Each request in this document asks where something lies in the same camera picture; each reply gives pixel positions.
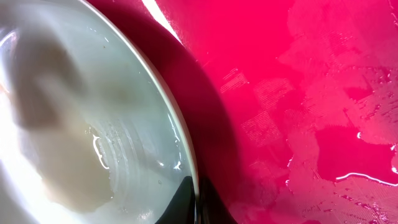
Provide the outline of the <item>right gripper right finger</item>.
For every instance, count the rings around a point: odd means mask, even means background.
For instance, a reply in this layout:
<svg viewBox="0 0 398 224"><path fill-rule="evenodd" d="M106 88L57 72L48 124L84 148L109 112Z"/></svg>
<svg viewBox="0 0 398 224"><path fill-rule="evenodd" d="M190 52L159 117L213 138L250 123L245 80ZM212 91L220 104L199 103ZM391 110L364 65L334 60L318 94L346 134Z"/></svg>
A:
<svg viewBox="0 0 398 224"><path fill-rule="evenodd" d="M200 180L198 213L199 224L237 224L207 177Z"/></svg>

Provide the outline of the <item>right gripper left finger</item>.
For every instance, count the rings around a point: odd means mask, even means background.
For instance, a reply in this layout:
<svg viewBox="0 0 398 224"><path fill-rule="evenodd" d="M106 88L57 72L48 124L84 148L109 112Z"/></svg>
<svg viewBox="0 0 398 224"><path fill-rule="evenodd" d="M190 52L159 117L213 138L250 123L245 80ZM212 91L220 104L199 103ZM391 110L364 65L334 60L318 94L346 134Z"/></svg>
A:
<svg viewBox="0 0 398 224"><path fill-rule="evenodd" d="M195 193L191 176L186 176L172 197L165 212L155 224L194 224Z"/></svg>

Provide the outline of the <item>pale blue plate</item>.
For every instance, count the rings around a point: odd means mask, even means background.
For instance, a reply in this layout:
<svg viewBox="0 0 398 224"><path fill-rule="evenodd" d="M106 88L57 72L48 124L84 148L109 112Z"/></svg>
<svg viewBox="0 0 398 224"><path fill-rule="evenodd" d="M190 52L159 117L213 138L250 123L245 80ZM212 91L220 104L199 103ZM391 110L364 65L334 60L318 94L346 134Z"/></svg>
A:
<svg viewBox="0 0 398 224"><path fill-rule="evenodd" d="M167 85L86 1L1 2L1 222L156 223L198 178Z"/></svg>

